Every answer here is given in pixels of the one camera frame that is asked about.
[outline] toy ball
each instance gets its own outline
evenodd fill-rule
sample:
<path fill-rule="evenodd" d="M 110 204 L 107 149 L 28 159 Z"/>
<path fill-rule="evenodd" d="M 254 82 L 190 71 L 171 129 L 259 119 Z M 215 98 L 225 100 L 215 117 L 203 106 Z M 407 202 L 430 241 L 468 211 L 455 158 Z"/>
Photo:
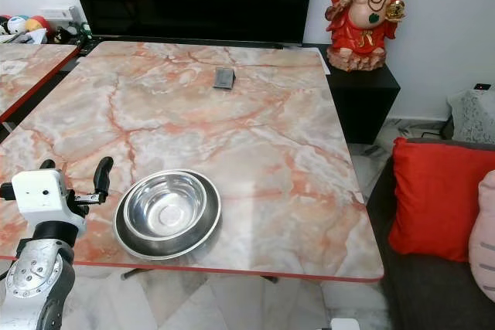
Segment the toy ball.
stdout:
<path fill-rule="evenodd" d="M 11 34 L 18 34 L 26 30 L 26 20 L 23 17 L 15 15 L 7 21 L 7 28 Z"/>
<path fill-rule="evenodd" d="M 9 29 L 7 28 L 8 21 L 9 18 L 5 17 L 4 15 L 0 15 L 0 35 L 9 34 Z"/>
<path fill-rule="evenodd" d="M 46 29 L 46 32 L 50 32 L 49 23 L 41 15 L 34 15 L 26 21 L 26 30 L 34 31 L 37 29 Z"/>

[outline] power outlet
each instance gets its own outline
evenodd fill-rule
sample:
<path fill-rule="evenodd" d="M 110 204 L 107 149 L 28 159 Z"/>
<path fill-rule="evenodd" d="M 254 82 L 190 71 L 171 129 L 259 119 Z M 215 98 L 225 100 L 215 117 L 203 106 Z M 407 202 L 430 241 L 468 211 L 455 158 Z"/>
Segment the power outlet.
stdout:
<path fill-rule="evenodd" d="M 40 9 L 39 11 L 49 21 L 79 21 L 79 14 L 73 5 L 68 8 Z"/>
<path fill-rule="evenodd" d="M 489 90 L 492 86 L 490 84 L 477 84 L 474 86 L 476 90 Z"/>

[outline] black cabinet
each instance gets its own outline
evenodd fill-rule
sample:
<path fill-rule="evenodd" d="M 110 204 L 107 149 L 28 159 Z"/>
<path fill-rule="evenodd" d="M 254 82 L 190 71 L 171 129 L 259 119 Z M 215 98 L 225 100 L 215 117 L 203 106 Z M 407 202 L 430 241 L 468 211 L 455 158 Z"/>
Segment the black cabinet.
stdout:
<path fill-rule="evenodd" d="M 345 71 L 330 66 L 324 44 L 317 47 L 331 74 L 326 77 L 348 143 L 372 144 L 401 87 L 387 66 L 374 71 Z"/>

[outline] statue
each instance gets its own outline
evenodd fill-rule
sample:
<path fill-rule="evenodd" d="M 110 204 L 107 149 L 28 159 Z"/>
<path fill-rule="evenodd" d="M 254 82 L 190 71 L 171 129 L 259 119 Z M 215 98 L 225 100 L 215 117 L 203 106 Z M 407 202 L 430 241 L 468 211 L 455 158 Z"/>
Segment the statue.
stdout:
<path fill-rule="evenodd" d="M 327 50 L 332 66 L 345 70 L 374 70 L 385 63 L 384 39 L 395 39 L 405 17 L 402 0 L 331 0 L 325 17 L 333 44 Z"/>

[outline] red cushion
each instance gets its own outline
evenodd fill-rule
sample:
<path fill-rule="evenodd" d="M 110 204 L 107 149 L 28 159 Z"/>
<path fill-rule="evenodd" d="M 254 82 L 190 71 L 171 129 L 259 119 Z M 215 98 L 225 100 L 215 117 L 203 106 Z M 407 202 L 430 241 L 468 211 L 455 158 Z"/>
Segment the red cushion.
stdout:
<path fill-rule="evenodd" d="M 392 248 L 468 261 L 478 183 L 495 169 L 495 151 L 397 138 L 393 156 L 398 209 L 388 237 Z"/>

